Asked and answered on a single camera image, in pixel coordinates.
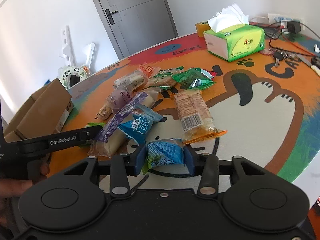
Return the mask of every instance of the cardboard box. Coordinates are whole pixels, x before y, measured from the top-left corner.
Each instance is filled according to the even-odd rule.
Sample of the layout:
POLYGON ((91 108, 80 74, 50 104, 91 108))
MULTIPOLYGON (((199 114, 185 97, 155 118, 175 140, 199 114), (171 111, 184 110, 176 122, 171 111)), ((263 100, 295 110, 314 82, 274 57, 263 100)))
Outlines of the cardboard box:
POLYGON ((260 27, 239 24, 226 28, 218 33, 213 30, 204 32, 208 52, 234 61, 264 49, 264 30, 260 27))
POLYGON ((61 132, 73 103, 58 78, 34 92, 4 130, 7 142, 61 132))

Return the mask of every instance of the electrical outlet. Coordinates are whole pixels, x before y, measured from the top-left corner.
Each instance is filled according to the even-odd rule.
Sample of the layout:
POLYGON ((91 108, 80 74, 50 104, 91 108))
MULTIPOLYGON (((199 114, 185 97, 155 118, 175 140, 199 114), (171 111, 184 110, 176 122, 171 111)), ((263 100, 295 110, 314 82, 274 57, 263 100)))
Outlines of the electrical outlet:
MULTIPOLYGON (((268 18, 269 18, 270 24, 275 22, 280 22, 280 21, 297 21, 297 22, 306 24, 303 18, 290 17, 290 16, 285 16, 283 14, 268 13, 268 18)), ((305 30, 306 27, 304 25, 301 25, 301 29, 305 30)))

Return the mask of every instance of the round table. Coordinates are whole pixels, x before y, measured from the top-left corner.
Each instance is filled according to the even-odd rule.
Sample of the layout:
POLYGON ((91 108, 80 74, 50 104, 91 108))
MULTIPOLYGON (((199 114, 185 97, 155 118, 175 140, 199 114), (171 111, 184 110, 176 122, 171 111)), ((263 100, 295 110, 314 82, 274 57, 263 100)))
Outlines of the round table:
MULTIPOLYGON (((294 44, 314 53, 315 40, 301 34, 294 38, 294 44)), ((273 44, 299 51, 292 43, 281 39, 273 44)), ((114 81, 140 64, 161 69, 184 66, 184 69, 200 67, 215 71, 216 84, 204 90, 202 95, 216 127, 228 130, 228 133, 220 138, 218 147, 214 147, 214 139, 192 146, 198 153, 213 153, 219 159, 230 160, 233 155, 242 155, 301 187, 311 205, 315 203, 320 195, 320 187, 316 187, 320 180, 316 165, 317 160, 320 161, 317 155, 320 149, 320 79, 303 62, 281 61, 276 68, 272 56, 255 53, 229 63, 209 54, 204 38, 196 33, 179 37, 120 60, 72 87, 69 92, 74 109, 64 130, 99 122, 96 114, 113 90, 114 81)), ((167 117, 167 121, 156 124, 147 141, 181 138, 180 121, 174 101, 170 99, 181 90, 176 84, 159 95, 153 110, 167 117)), ((132 152, 133 144, 129 141, 120 151, 132 152)), ((50 174, 85 158, 87 152, 88 148, 73 147, 52 153, 50 174)), ((193 187, 196 183, 196 178, 191 178, 181 187, 193 187)), ((316 203, 309 212, 315 231, 320 228, 315 225, 320 225, 317 207, 316 203)))

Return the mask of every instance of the tissue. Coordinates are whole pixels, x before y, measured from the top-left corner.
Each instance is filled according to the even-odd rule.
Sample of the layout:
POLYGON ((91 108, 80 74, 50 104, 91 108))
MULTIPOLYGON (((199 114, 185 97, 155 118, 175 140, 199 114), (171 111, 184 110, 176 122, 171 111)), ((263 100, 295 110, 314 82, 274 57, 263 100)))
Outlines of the tissue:
POLYGON ((249 24, 249 16, 244 15, 239 6, 234 3, 227 8, 223 8, 220 13, 217 13, 216 17, 208 20, 208 24, 217 33, 233 25, 249 24))

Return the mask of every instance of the gray door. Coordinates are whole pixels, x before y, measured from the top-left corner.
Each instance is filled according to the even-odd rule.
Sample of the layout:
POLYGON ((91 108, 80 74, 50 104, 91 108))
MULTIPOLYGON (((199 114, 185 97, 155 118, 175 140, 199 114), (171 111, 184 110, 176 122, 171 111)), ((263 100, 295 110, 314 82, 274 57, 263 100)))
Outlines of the gray door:
POLYGON ((99 0, 124 57, 176 37, 165 0, 99 0))

